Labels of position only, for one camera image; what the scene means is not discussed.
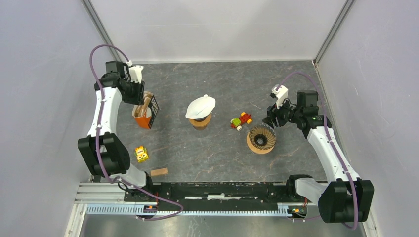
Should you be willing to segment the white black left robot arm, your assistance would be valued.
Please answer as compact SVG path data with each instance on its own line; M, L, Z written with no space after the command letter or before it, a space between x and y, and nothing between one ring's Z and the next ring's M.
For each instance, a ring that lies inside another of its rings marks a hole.
M78 149L91 175L123 183L143 201L155 196L150 175L131 165L128 149L117 137L121 103L144 105L143 66L131 61L106 62L106 73L94 84L96 107L87 136L78 140Z

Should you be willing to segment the wooden ring dripper stand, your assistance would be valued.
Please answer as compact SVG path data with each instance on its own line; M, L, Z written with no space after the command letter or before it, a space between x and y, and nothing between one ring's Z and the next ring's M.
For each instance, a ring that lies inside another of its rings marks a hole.
M204 130L208 126L208 124L211 121L212 113L210 113L205 118L201 119L188 119L190 124L196 129L196 130Z

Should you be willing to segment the orange black coffee filter box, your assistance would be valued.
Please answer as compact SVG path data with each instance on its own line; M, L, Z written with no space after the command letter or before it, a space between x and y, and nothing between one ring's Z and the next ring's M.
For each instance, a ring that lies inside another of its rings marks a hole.
M151 129L154 120L160 110L156 97L152 92L144 92L144 104L135 105L132 110L132 116L139 127Z

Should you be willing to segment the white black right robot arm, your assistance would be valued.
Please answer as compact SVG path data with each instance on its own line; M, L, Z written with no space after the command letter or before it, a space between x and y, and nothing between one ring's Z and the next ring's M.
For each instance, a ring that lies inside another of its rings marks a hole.
M270 96L276 102L268 107L264 123L271 128L296 124L314 148L328 182L324 186L309 175L292 175L285 188L286 197L291 201L307 198L317 205L325 223L367 221L374 186L370 180L361 179L347 161L335 139L332 124L325 114L319 114L318 92L298 91L295 104L289 100L284 86L273 88Z

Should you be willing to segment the white paper coffee filter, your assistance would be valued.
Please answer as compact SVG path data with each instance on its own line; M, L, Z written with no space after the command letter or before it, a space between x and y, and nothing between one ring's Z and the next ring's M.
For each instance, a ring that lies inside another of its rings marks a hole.
M185 117L193 120L205 118L213 111L215 106L216 100L205 94L188 105Z

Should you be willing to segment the grey ribbed coffee dripper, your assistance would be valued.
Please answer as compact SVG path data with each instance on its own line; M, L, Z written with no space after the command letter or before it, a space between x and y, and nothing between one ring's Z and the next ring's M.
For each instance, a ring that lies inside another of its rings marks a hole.
M250 143L260 150L268 150L276 144L274 129L266 124L260 124L249 131Z

